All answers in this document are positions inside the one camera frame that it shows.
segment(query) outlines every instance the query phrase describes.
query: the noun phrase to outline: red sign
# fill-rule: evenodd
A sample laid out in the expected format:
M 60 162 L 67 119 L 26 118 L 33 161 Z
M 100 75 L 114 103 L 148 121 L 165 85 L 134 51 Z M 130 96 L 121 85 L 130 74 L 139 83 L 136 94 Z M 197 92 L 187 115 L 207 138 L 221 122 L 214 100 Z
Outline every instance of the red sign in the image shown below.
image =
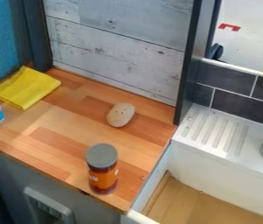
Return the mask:
M 226 27 L 232 28 L 233 32 L 237 32 L 238 30 L 241 29 L 240 26 L 232 25 L 232 24 L 221 24 L 218 28 L 224 30 Z

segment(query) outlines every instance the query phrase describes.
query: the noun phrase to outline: tile backsplash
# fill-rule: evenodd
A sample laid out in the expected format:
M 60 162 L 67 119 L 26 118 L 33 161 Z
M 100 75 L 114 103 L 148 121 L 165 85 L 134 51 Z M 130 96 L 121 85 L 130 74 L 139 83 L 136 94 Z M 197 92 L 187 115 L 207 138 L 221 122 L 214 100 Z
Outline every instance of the tile backsplash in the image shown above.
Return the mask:
M 194 102 L 263 123 L 263 77 L 244 68 L 203 61 Z

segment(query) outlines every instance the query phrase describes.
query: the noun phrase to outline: gray trim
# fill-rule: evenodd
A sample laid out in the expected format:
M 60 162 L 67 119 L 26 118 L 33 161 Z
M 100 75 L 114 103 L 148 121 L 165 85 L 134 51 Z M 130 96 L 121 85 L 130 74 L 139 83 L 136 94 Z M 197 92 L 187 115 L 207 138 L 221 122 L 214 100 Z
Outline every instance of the gray trim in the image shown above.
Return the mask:
M 193 3 L 182 76 L 176 100 L 174 117 L 176 125 L 183 120 L 193 102 L 198 67 L 201 59 L 205 56 L 214 7 L 215 0 L 195 0 Z

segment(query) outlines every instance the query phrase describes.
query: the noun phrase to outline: jar lid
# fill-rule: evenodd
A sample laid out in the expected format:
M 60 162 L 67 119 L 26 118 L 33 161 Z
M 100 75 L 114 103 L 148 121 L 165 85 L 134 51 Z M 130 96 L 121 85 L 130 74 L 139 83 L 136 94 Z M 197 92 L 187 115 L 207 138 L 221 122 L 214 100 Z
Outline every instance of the jar lid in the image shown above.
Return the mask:
M 114 146 L 107 143 L 99 143 L 87 150 L 87 162 L 95 168 L 107 168 L 113 165 L 118 158 L 118 152 Z

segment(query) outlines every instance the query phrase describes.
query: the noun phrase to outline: yellow cloth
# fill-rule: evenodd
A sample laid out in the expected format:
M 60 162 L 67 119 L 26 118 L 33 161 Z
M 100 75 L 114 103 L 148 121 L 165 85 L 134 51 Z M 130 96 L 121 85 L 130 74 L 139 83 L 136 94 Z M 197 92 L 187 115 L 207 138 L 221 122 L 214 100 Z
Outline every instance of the yellow cloth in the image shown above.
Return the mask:
M 0 84 L 0 100 L 25 110 L 60 84 L 59 80 L 22 66 L 10 79 Z

